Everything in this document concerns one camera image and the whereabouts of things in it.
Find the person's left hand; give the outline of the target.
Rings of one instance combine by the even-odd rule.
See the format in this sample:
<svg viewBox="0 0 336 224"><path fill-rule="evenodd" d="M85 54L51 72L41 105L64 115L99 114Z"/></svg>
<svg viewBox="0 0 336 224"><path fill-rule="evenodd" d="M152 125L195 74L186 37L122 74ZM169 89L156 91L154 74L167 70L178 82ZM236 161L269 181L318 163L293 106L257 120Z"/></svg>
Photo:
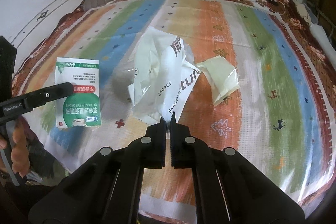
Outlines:
<svg viewBox="0 0 336 224"><path fill-rule="evenodd" d="M27 140L24 132L23 124L20 120L16 121L15 129L13 132L13 141L15 146L11 151L11 169L14 173L19 173L21 177L29 173L30 161L29 150L27 148Z"/></svg>

